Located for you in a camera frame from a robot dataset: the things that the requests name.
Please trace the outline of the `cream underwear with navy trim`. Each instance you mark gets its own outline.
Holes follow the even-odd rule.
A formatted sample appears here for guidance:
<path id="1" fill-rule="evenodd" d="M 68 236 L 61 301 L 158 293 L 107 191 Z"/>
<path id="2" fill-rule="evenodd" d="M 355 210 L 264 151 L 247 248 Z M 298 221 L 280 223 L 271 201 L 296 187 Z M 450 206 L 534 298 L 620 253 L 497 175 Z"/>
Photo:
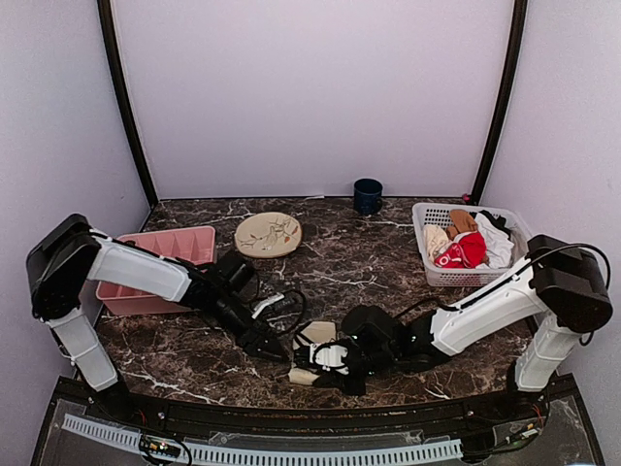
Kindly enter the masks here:
<path id="1" fill-rule="evenodd" d="M 311 386 L 326 371 L 310 364 L 310 346 L 336 340 L 337 326 L 331 321 L 309 321 L 294 332 L 292 339 L 292 363 L 288 373 L 291 383 Z"/>

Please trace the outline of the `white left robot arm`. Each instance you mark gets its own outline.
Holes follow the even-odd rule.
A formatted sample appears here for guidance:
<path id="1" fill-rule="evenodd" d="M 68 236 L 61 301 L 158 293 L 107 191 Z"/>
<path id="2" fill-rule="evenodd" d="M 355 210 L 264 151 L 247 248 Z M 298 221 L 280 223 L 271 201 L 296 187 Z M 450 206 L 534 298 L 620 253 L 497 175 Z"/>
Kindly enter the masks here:
<path id="1" fill-rule="evenodd" d="M 234 250 L 214 263 L 194 264 L 130 246 L 93 228 L 81 214 L 64 218 L 26 257 L 32 315 L 65 349 L 86 384 L 101 392 L 98 405 L 116 423 L 137 414 L 136 400 L 119 386 L 121 375 L 82 309 L 86 288 L 131 288 L 214 318 L 247 355 L 284 362 L 277 331 L 240 293 L 255 274 Z"/>

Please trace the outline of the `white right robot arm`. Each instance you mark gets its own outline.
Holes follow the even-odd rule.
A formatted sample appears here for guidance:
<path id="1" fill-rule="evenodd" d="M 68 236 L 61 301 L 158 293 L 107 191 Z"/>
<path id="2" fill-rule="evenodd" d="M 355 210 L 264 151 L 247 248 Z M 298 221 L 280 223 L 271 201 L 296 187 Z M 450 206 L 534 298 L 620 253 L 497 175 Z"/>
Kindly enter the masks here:
<path id="1" fill-rule="evenodd" d="M 470 296 L 451 305 L 422 299 L 419 306 L 436 308 L 409 323 L 378 306 L 357 306 L 343 318 L 343 338 L 314 343 L 296 359 L 328 374 L 344 393 L 363 395 L 370 375 L 429 371 L 514 322 L 541 315 L 533 340 L 510 367 L 508 390 L 495 401 L 496 414 L 515 421 L 573 348 L 610 321 L 610 275 L 599 248 L 538 235 L 512 268 Z"/>

